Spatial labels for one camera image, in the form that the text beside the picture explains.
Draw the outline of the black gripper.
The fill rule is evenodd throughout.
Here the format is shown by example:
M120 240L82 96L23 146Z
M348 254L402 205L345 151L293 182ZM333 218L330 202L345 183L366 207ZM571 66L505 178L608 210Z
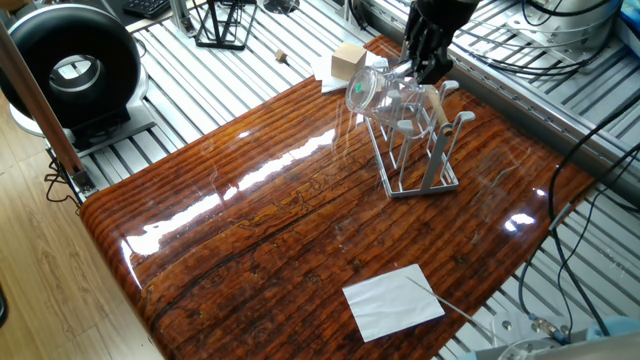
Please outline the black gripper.
M479 0L415 0L405 31L406 61L420 70L421 84L435 84L453 67L452 33L471 18ZM439 28L429 28L433 24Z

